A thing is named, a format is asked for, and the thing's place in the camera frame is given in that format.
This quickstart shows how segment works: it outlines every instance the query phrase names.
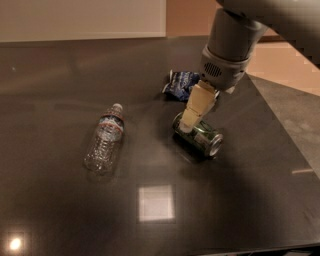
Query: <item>water bottle cap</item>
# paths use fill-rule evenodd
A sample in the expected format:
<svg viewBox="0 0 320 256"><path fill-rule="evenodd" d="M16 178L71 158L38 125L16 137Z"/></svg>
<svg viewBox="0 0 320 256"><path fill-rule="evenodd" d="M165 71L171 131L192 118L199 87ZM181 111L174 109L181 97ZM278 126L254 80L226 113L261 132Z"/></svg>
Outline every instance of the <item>water bottle cap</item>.
<svg viewBox="0 0 320 256"><path fill-rule="evenodd" d="M123 109L122 105L119 104L119 103L115 103L115 104L113 104L113 106L116 107L116 108L120 108L121 111L122 111L122 109Z"/></svg>

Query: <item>gray robot arm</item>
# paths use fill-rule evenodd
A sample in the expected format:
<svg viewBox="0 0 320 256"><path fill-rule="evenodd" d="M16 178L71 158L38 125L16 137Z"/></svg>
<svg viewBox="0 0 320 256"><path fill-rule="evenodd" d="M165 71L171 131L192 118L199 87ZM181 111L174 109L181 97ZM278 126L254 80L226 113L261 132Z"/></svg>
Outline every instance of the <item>gray robot arm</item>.
<svg viewBox="0 0 320 256"><path fill-rule="evenodd" d="M320 68L319 0L217 2L223 8L217 10L202 52L201 81L192 91L180 121L184 132L190 132L214 106L217 90L228 90L239 82L256 43L268 27Z"/></svg>

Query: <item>soda can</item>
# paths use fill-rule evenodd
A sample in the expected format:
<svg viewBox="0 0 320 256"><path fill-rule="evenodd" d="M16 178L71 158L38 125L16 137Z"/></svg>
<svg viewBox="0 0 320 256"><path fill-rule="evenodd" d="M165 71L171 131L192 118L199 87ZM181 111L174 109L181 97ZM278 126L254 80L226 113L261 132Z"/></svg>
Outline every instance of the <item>soda can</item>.
<svg viewBox="0 0 320 256"><path fill-rule="evenodd" d="M223 135L203 120L200 121L190 133L181 131L179 124L182 114L182 112L179 113L173 120L172 127L175 133L190 145L197 148L205 157L215 156L221 147Z"/></svg>

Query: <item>plastic water bottle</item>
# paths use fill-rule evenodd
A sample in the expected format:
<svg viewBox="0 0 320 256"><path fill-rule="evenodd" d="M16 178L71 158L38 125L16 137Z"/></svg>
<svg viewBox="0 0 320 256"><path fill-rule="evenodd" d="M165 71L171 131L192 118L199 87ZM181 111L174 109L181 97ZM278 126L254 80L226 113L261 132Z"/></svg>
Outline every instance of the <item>plastic water bottle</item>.
<svg viewBox="0 0 320 256"><path fill-rule="evenodd" d="M84 158L84 164L89 170L97 175L113 173L123 129L122 106L116 103L100 117Z"/></svg>

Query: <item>dark tabletop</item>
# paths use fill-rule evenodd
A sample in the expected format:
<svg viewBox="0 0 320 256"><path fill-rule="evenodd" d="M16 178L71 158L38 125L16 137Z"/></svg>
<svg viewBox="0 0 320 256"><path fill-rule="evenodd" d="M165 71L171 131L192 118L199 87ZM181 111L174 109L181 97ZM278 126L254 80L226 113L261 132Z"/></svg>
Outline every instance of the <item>dark tabletop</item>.
<svg viewBox="0 0 320 256"><path fill-rule="evenodd" d="M205 160L173 136L185 104L161 93L197 71L205 37L0 45L0 255L197 255L320 243L320 182L252 80L206 121ZM83 157L99 116L124 106L112 179Z"/></svg>

